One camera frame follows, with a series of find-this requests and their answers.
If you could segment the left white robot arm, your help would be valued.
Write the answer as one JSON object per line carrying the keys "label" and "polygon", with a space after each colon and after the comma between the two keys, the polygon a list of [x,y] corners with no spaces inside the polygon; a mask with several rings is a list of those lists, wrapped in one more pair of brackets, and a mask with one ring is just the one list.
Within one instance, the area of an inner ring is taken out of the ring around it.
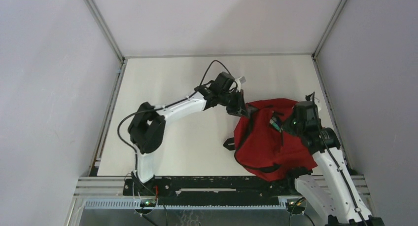
{"label": "left white robot arm", "polygon": [[233,77],[221,72],[215,80],[200,84],[178,101],[153,106],[142,103],[130,117],[128,126],[130,142],[136,155],[134,176],[135,189],[143,195],[154,189],[154,152],[161,146],[166,127],[193,113],[203,112],[218,105],[224,106],[227,114],[248,117],[242,84],[246,78]]}

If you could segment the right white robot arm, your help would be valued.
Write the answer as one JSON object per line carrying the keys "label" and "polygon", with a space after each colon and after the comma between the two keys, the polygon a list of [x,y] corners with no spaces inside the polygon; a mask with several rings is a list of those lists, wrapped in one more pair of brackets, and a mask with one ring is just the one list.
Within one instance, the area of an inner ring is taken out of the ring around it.
{"label": "right white robot arm", "polygon": [[360,197],[345,164],[341,144],[333,129],[322,127],[314,101],[296,103],[282,129],[301,140],[328,187],[324,191],[309,174],[294,175],[284,182],[288,193],[300,193],[327,226],[384,225],[382,218],[373,216]]}

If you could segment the teal white tube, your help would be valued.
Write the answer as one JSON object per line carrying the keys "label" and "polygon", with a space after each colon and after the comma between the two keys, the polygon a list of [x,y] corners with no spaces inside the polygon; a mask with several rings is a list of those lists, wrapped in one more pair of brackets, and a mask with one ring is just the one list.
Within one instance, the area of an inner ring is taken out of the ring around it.
{"label": "teal white tube", "polygon": [[278,120],[276,117],[272,117],[271,119],[270,119],[270,124],[274,127],[274,122],[275,121],[278,121],[278,122],[280,122],[280,120]]}

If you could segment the red student backpack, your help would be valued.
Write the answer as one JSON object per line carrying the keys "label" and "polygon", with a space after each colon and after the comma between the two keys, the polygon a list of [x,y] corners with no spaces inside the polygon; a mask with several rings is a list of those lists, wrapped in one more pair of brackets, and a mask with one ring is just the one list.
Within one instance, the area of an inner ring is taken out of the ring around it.
{"label": "red student backpack", "polygon": [[292,114],[295,100],[276,98],[250,102],[260,110],[251,118],[241,117],[232,138],[224,148],[234,152],[235,161],[249,173],[266,181],[285,178],[298,167],[313,170],[317,167],[312,155],[298,137],[278,132],[270,119],[282,123]]}

